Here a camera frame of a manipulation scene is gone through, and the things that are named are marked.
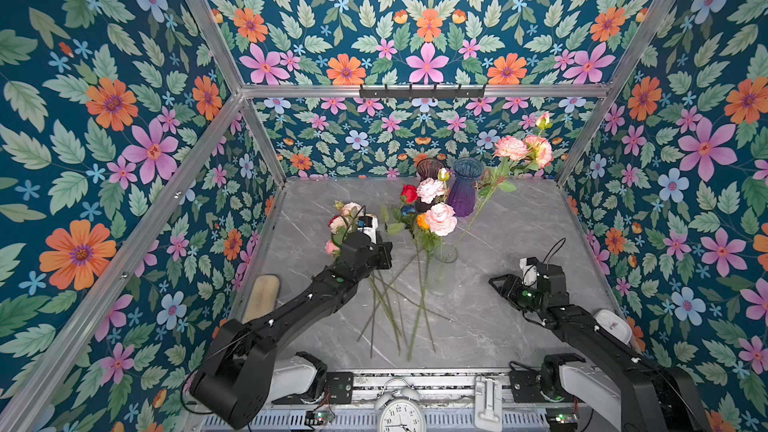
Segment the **red rose flower stem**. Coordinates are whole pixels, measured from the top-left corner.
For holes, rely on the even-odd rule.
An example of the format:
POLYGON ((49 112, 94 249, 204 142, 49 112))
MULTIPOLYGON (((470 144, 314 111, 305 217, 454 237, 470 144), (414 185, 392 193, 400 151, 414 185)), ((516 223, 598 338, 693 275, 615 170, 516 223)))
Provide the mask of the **red rose flower stem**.
POLYGON ((404 221, 401 218, 400 209, 403 205, 416 205, 418 200, 417 187, 406 184, 402 187, 397 203, 385 204, 381 208, 384 219, 385 229, 390 235, 395 235, 404 230, 411 230, 416 221, 415 219, 404 221))

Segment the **pink carnation flower stem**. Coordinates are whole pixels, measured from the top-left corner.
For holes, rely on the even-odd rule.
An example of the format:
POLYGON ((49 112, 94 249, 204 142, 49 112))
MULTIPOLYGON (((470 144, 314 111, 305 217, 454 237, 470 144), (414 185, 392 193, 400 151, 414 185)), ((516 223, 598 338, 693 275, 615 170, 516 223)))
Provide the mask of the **pink carnation flower stem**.
POLYGON ((418 215, 426 215, 430 229, 439 239, 435 248, 442 244, 446 244, 446 237, 455 230, 458 223, 458 218, 455 216, 453 208, 447 204, 449 191, 448 181, 450 179, 450 171, 447 168, 444 167, 441 171, 440 179, 445 182, 445 195, 436 205, 431 206, 426 212, 418 213, 418 215))

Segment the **pink bud flower stem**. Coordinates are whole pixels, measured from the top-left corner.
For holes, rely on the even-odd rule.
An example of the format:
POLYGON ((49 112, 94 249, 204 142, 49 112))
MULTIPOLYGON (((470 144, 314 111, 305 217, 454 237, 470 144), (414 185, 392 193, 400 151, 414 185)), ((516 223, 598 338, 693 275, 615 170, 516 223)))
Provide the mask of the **pink bud flower stem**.
POLYGON ((497 192, 512 193, 517 190, 513 180, 543 170, 553 160, 553 147, 544 136, 552 127, 551 114, 541 113, 536 117, 535 130, 524 138, 507 135, 495 145, 493 156, 499 160, 494 167, 486 167, 478 179, 472 183, 473 190, 480 199, 475 214, 469 224, 455 241, 456 249, 467 235, 481 211, 497 192))

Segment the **clear ribbed glass vase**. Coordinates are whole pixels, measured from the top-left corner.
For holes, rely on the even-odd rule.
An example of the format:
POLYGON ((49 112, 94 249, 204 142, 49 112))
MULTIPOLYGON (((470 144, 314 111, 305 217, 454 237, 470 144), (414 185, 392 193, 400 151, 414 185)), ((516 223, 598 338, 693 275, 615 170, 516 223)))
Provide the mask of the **clear ribbed glass vase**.
POLYGON ((456 283, 458 248, 453 244, 437 246, 428 257, 426 290, 434 295, 451 293, 456 283))

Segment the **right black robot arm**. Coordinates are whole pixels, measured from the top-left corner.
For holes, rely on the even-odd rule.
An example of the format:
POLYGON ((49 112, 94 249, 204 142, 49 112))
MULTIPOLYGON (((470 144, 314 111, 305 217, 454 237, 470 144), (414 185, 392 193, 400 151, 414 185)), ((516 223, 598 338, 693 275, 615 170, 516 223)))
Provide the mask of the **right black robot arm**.
POLYGON ((488 283, 526 321, 572 349, 544 357, 537 373, 544 398, 578 398, 618 431, 710 430, 693 378, 643 357, 572 303, 560 266, 530 257, 520 274, 488 283))

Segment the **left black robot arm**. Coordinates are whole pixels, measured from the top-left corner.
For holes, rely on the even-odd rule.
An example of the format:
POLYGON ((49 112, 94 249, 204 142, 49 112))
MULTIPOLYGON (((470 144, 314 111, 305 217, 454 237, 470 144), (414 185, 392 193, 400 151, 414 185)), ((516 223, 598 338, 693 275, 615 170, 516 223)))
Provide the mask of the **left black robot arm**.
POLYGON ((249 425, 268 403, 321 389, 324 365, 307 354, 280 361, 289 344, 336 313, 375 270, 392 266, 393 244, 379 232, 351 233, 340 255, 312 278, 309 287, 272 312, 221 327, 192 373, 189 393, 234 429, 249 425))

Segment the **dark maroon glass vase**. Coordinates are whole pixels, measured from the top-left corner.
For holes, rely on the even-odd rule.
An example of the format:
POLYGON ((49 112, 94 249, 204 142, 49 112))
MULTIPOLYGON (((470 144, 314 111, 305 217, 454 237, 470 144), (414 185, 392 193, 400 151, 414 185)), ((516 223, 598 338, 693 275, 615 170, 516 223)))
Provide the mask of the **dark maroon glass vase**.
POLYGON ((440 173, 443 169, 443 162, 436 158, 426 158, 417 164, 417 175, 420 182, 416 188, 415 208, 418 213, 426 212, 445 195, 445 182, 440 179, 440 173))

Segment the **purple glass vase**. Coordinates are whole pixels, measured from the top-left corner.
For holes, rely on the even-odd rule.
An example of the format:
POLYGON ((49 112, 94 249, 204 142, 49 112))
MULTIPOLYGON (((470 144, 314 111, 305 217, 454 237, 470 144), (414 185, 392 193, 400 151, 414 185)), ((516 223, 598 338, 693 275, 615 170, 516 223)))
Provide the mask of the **purple glass vase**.
POLYGON ((476 204, 475 183, 484 171, 482 162, 471 157, 457 159, 453 165, 455 180, 450 188, 447 204, 454 210, 455 216, 469 216, 476 204))

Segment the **cream rose flower bunch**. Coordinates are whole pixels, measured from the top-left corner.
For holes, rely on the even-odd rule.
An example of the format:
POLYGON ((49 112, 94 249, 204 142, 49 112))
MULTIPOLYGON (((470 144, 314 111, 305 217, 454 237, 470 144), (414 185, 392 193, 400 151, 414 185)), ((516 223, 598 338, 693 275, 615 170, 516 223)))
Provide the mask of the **cream rose flower bunch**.
MULTIPOLYGON (((340 248, 343 241, 352 233, 357 232, 357 217, 365 214, 367 208, 356 202, 335 203, 337 213, 328 223, 330 238, 325 244, 325 253, 337 259, 340 256, 340 248)), ((368 312, 368 318, 361 327, 357 341, 360 342, 366 335, 369 335, 369 356, 373 356, 373 345, 375 340, 376 315, 381 305, 379 298, 380 292, 376 286, 376 273, 373 272, 368 278, 368 288, 371 291, 371 304, 368 312)))

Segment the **orange rose flower stem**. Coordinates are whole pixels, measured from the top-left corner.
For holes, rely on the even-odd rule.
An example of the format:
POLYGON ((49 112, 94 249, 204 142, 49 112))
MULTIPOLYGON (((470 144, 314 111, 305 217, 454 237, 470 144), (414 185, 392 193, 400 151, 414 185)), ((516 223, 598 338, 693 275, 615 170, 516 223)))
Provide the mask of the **orange rose flower stem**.
POLYGON ((417 258, 417 272, 418 272, 418 286, 420 298, 416 302, 417 311, 410 334, 410 344, 408 349, 408 360, 413 358, 415 351, 416 339, 418 336, 419 328, 422 322, 425 322, 427 329, 430 329, 428 321, 428 310, 426 306, 427 295, 427 282, 429 278, 429 272, 431 262, 433 258, 433 252, 435 246, 438 244, 439 239, 432 232, 427 222, 425 214, 417 215, 410 223, 410 233, 416 246, 416 258, 417 258))

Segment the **white round device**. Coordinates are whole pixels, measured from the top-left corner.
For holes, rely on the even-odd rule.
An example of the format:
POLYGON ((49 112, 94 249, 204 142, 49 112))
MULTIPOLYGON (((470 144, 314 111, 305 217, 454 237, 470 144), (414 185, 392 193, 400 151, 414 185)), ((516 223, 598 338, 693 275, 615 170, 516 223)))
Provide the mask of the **white round device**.
POLYGON ((613 337, 627 346, 631 345, 633 332, 625 319, 608 309, 598 310, 593 315, 593 318, 601 328, 605 329, 613 337))

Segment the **white alarm clock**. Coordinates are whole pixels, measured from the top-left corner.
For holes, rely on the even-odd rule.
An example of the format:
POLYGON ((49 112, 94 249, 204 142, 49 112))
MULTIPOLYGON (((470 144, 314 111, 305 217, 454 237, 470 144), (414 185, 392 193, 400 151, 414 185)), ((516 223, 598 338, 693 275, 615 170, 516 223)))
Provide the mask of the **white alarm clock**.
POLYGON ((376 400, 378 432, 426 432, 427 422, 420 395, 404 386, 383 392, 376 400))

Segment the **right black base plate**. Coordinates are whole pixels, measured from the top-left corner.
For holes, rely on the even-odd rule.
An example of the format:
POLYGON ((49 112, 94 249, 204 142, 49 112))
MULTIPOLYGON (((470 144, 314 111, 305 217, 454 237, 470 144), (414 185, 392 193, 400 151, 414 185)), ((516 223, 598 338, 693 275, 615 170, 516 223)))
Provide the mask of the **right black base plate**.
POLYGON ((513 369, 508 372, 510 390, 516 403, 555 403, 557 398, 547 396, 542 392, 539 374, 527 369, 513 369))

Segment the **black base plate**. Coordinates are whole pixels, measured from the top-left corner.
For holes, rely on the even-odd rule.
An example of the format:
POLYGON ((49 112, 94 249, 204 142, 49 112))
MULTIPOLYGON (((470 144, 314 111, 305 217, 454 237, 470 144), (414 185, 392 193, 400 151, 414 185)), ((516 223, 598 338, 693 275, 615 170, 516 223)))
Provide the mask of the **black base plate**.
POLYGON ((354 390, 355 375, 352 372, 325 372, 318 374, 309 389, 296 398, 303 404, 319 405, 350 404, 354 390))
POLYGON ((555 403, 557 398, 547 396, 542 392, 539 374, 527 369, 513 369, 508 372, 510 390, 516 403, 555 403))

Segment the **white clamp bracket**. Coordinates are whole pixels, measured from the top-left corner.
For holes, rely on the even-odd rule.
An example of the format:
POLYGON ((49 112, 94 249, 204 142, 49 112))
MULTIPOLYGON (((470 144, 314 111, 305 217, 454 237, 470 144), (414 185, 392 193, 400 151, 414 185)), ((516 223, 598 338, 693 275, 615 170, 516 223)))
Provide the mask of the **white clamp bracket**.
POLYGON ((476 376, 474 382, 474 426, 482 431, 503 429, 502 384, 489 376, 476 376))

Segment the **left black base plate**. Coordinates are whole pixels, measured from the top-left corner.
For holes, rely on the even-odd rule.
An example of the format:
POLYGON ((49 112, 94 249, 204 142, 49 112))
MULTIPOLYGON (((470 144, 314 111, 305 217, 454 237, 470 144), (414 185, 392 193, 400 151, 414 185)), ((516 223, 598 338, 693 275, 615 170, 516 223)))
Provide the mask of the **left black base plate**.
POLYGON ((352 372, 325 372, 318 374, 309 389, 296 398, 303 404, 319 405, 350 404, 354 390, 355 375, 352 372))

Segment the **black hook rail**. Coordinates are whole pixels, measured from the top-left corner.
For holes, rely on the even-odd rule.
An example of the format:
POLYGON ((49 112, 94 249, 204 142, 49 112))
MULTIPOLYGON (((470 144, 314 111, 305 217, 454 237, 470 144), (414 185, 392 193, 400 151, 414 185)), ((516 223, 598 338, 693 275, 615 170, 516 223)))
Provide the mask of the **black hook rail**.
POLYGON ((396 99, 410 100, 417 98, 454 100, 454 99, 472 99, 485 96, 486 87, 465 86, 465 85, 376 85, 360 86, 358 95, 360 98, 371 99, 396 99))

